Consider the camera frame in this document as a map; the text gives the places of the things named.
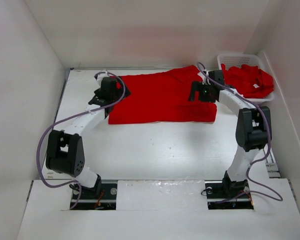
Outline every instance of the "orange wire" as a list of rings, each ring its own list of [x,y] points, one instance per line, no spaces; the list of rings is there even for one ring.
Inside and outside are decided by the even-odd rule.
[[[101,192],[101,194],[100,194],[100,196],[98,198],[98,201],[94,205],[94,209],[96,209],[99,206],[100,199],[103,197],[104,194],[105,194],[105,190],[102,190],[102,192]]]

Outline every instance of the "plastic laundry basket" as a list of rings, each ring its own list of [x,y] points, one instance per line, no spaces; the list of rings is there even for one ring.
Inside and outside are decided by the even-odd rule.
[[[265,71],[265,66],[260,61],[259,57],[251,54],[241,54],[241,53],[224,53],[219,54],[217,57],[219,69],[221,70],[221,64],[225,65],[225,68],[228,70],[229,68],[235,66],[241,68],[243,64],[247,64],[249,66],[258,66],[261,70]],[[273,92],[271,92],[268,96],[264,98],[247,98],[248,100],[261,104],[264,102],[270,102],[275,98]]]

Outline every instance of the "red cloth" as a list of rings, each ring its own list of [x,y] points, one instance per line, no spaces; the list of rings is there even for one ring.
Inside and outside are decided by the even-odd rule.
[[[258,66],[243,64],[241,68],[233,66],[226,70],[221,65],[225,84],[232,85],[238,93],[249,99],[263,99],[274,91],[274,79]]]
[[[192,81],[202,81],[198,72],[192,65],[167,72],[122,76],[131,95],[114,106],[109,124],[214,122],[214,103],[188,101]]]

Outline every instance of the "folded red fabric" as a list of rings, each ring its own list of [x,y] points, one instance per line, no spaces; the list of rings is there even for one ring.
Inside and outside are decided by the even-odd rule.
[[[258,66],[243,64],[241,68],[233,66],[226,70],[221,65],[225,84],[232,85],[238,93],[249,99],[263,99],[274,91],[274,79]]]
[[[214,103],[188,101],[193,81],[202,81],[194,66],[167,72],[122,76],[131,95],[109,115],[109,124],[214,122]]]

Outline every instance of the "white wall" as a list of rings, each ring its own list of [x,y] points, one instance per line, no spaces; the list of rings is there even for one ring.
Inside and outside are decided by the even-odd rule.
[[[286,1],[265,53],[278,83],[276,92],[284,96],[269,105],[276,117],[273,150],[280,172],[291,179],[300,210],[300,0]]]
[[[216,66],[256,53],[283,0],[25,0],[65,67]]]
[[[64,68],[23,0],[0,0],[0,240],[16,239],[40,134],[54,120]]]

